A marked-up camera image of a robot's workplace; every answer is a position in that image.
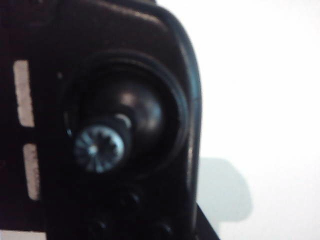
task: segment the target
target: black mount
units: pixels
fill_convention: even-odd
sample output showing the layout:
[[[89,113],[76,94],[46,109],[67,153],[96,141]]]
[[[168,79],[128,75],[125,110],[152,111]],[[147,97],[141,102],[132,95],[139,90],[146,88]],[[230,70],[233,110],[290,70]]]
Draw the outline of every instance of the black mount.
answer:
[[[151,0],[8,0],[0,38],[0,229],[218,239],[196,204],[200,77],[174,16]],[[28,62],[35,127],[19,122],[18,60]],[[41,201],[26,189],[29,143]]]

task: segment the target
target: hole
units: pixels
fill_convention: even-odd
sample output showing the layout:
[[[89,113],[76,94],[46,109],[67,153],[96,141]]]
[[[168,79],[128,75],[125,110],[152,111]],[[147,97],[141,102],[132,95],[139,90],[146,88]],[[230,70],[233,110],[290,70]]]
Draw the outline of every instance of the hole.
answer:
[[[46,240],[44,232],[1,230],[0,240]]]
[[[38,201],[40,200],[40,176],[37,146],[31,143],[25,144],[23,146],[23,157],[29,198]]]
[[[30,93],[29,65],[27,60],[17,60],[13,64],[15,94],[19,122],[24,127],[35,126]]]

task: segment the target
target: black plastic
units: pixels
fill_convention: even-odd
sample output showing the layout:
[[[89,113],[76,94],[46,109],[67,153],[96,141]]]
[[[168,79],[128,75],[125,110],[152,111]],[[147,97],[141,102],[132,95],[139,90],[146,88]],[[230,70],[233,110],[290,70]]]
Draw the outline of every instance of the black plastic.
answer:
[[[28,200],[21,153],[23,144],[36,143],[48,240],[86,240],[97,228],[103,238],[117,240],[154,234],[194,240],[201,90],[196,58],[180,23],[148,1],[47,0],[23,7],[7,2],[0,23],[0,75],[7,80],[0,88],[7,116],[0,118],[6,166],[0,176],[6,192],[0,228],[42,230],[39,203]],[[160,164],[143,170],[147,174],[133,174],[128,167],[119,175],[92,176],[75,166],[64,119],[68,87],[79,69],[90,67],[88,60],[100,58],[156,76],[152,86],[167,96],[164,110],[175,112],[166,121],[176,127],[164,128],[174,132],[168,138],[173,144],[164,145]],[[19,126],[17,118],[12,64],[18,59],[29,62],[35,129]],[[143,154],[140,158],[153,160]],[[117,211],[122,198],[135,209],[126,216]]]

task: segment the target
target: metal screw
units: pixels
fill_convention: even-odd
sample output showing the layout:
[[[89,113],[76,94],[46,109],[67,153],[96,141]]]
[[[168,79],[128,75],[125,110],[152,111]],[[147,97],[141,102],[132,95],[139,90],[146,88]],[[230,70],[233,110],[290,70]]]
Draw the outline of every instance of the metal screw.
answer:
[[[76,162],[91,173],[104,173],[116,167],[125,154],[122,137],[104,125],[90,125],[75,139]]]

